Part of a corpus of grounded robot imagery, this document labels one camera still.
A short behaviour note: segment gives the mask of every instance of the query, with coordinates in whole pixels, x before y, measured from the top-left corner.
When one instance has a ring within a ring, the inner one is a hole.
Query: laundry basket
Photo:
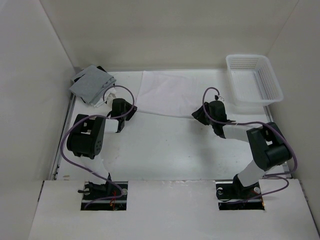
[[[236,105],[267,106],[284,99],[277,77],[266,56],[228,55],[226,64]]]

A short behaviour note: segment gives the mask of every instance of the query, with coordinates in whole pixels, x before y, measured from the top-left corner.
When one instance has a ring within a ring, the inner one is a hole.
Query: cable
[[[207,112],[206,110],[206,107],[205,107],[205,97],[206,97],[206,94],[207,92],[210,90],[210,89],[213,89],[213,90],[216,90],[216,92],[218,93],[218,96],[220,96],[220,92],[217,88],[215,87],[208,87],[205,91],[204,91],[204,94],[203,94],[203,97],[202,97],[202,108],[203,108],[203,111],[205,113],[205,115],[214,123],[217,123],[217,124],[223,124],[223,125],[240,125],[240,126],[246,126],[246,125],[252,125],[252,124],[260,124],[266,128],[268,128],[270,131],[272,131],[277,137],[279,137],[284,145],[289,149],[289,152],[291,153],[292,155],[292,159],[293,159],[293,162],[294,162],[294,166],[293,166],[293,169],[291,171],[288,171],[288,172],[279,172],[279,173],[272,173],[272,174],[266,174],[264,176],[264,178],[266,179],[270,179],[270,178],[276,178],[276,179],[283,179],[287,182],[286,186],[282,187],[282,188],[279,188],[277,190],[273,190],[273,191],[269,191],[269,192],[266,192],[266,193],[261,193],[261,194],[258,194],[257,196],[254,196],[254,197],[251,197],[251,198],[248,198],[248,199],[244,199],[244,200],[241,200],[241,201],[233,201],[233,202],[229,202],[229,204],[239,204],[239,203],[245,203],[247,202],[248,200],[252,200],[252,199],[257,199],[257,198],[260,198],[264,195],[268,195],[268,194],[273,194],[273,193],[276,193],[276,192],[279,192],[285,188],[287,188],[289,186],[289,181],[287,179],[285,179],[284,177],[281,177],[280,175],[287,175],[287,174],[292,174],[294,173],[297,168],[298,168],[298,160],[297,160],[297,156],[295,154],[295,151],[293,150],[293,148],[290,146],[290,144],[287,142],[287,140],[279,133],[277,132],[273,127],[271,127],[270,125],[266,124],[265,122],[261,122],[261,121],[249,121],[249,122],[222,122],[222,121],[217,121],[215,119],[213,119],[209,113]]]
[[[126,88],[125,86],[121,86],[121,85],[110,86],[110,87],[108,87],[108,88],[104,91],[103,97],[105,96],[106,92],[107,92],[109,89],[111,89],[111,88],[123,88],[123,89],[127,90],[127,91],[130,93],[130,95],[131,95],[131,97],[132,97],[132,106],[131,106],[131,108],[129,109],[129,111],[127,111],[126,113],[124,113],[124,114],[122,114],[122,115],[120,115],[120,116],[115,116],[115,117],[107,117],[107,116],[99,115],[99,114],[94,114],[94,115],[86,116],[86,117],[82,118],[80,121],[76,122],[76,123],[65,133],[65,135],[64,135],[63,138],[61,139],[61,143],[60,143],[60,153],[61,153],[61,156],[64,158],[64,160],[66,160],[68,163],[70,163],[70,164],[72,164],[72,165],[74,165],[74,166],[76,166],[76,167],[78,167],[78,168],[81,168],[81,169],[83,169],[83,170],[86,170],[87,172],[92,173],[94,176],[96,176],[96,177],[98,177],[98,178],[100,178],[100,179],[102,179],[102,180],[104,180],[104,181],[106,181],[106,182],[114,185],[114,186],[115,186],[117,189],[119,189],[120,192],[121,192],[121,194],[120,194],[120,195],[117,195],[117,196],[107,196],[107,197],[101,197],[101,198],[98,198],[98,199],[94,199],[94,200],[88,202],[88,203],[84,206],[84,209],[86,209],[90,204],[92,204],[92,203],[95,202],[95,201],[112,199],[112,198],[117,199],[117,198],[121,198],[121,197],[124,195],[122,188],[121,188],[118,184],[114,183],[113,181],[111,181],[111,180],[109,180],[109,179],[107,179],[107,178],[105,178],[105,177],[103,177],[103,176],[100,176],[99,174],[93,172],[91,169],[89,169],[89,168],[87,168],[87,167],[85,167],[85,166],[82,166],[82,165],[80,165],[80,164],[77,164],[77,163],[71,161],[70,159],[67,158],[67,156],[66,156],[65,153],[64,153],[64,145],[65,145],[65,142],[66,142],[66,139],[67,139],[68,135],[69,135],[78,125],[80,125],[81,123],[83,123],[83,122],[86,121],[87,119],[91,119],[91,118],[94,118],[94,117],[100,117],[100,118],[104,118],[104,119],[119,119],[119,118],[123,118],[123,117],[127,116],[127,115],[134,109],[134,106],[135,106],[135,97],[134,97],[133,93],[132,93],[128,88]]]

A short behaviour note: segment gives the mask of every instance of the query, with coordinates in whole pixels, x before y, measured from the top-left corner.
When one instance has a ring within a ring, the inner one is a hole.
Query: folded gray fabric
[[[88,104],[95,105],[104,91],[116,82],[109,73],[91,65],[75,75],[71,80],[79,78],[69,90]]]

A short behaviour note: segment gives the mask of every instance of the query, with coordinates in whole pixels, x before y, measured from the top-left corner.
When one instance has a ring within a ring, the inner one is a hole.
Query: white basket
[[[226,64],[236,105],[267,106],[284,99],[275,72],[266,56],[228,55]]]

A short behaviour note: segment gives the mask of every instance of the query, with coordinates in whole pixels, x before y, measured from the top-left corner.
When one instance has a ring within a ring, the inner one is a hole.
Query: white towel
[[[172,71],[144,71],[136,99],[139,112],[171,117],[192,118],[201,106],[198,82]]]

